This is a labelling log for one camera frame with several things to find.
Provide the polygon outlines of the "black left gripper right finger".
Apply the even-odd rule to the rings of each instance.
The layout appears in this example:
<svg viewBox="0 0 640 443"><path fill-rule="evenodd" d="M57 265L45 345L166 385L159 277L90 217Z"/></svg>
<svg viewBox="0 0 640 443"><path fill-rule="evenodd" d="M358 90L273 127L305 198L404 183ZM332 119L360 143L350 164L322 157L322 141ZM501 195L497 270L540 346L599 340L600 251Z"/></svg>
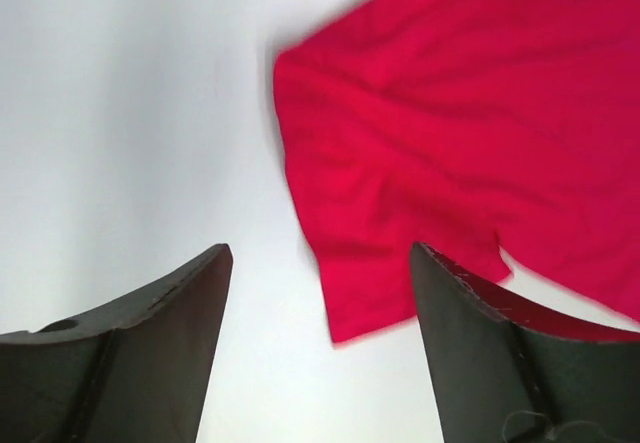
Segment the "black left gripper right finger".
<svg viewBox="0 0 640 443"><path fill-rule="evenodd" d="M635 442L639 336L411 249L417 313L447 443Z"/></svg>

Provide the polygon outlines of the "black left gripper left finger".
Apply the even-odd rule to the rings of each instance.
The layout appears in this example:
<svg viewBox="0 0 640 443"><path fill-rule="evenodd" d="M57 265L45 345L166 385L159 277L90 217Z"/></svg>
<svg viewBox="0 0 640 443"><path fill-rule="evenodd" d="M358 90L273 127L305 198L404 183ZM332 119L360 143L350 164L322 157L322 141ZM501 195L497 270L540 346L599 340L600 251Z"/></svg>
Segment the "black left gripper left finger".
<svg viewBox="0 0 640 443"><path fill-rule="evenodd" d="M232 267L217 244L104 305L3 334L2 440L195 441Z"/></svg>

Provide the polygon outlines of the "red t shirt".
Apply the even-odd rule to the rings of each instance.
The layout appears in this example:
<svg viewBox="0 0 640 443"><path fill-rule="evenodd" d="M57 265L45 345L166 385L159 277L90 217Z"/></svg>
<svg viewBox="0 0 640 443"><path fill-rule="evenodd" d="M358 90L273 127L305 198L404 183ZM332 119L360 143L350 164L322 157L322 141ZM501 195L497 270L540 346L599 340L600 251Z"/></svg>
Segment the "red t shirt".
<svg viewBox="0 0 640 443"><path fill-rule="evenodd" d="M369 0L273 92L333 342L415 315L416 242L638 317L639 0Z"/></svg>

